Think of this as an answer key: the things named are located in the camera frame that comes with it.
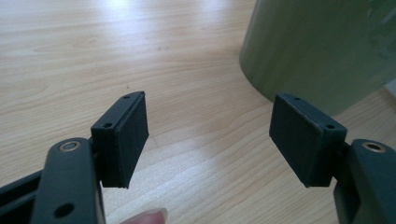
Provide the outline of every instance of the green cylinder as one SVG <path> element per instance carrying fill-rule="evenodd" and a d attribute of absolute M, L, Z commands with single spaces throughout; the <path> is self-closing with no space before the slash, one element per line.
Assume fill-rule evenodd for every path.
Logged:
<path fill-rule="evenodd" d="M 240 64 L 268 99 L 335 115 L 396 78 L 396 0 L 258 0 Z"/>

